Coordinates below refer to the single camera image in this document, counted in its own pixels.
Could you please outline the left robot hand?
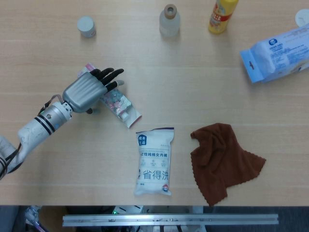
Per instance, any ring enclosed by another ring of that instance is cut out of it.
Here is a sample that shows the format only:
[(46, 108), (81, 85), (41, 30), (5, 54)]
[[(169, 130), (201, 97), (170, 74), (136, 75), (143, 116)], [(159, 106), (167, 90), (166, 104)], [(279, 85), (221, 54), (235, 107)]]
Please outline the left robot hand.
[(124, 81), (115, 81), (123, 72), (124, 69), (114, 68), (85, 72), (64, 90), (62, 98), (73, 112), (88, 112), (103, 95), (124, 84)]

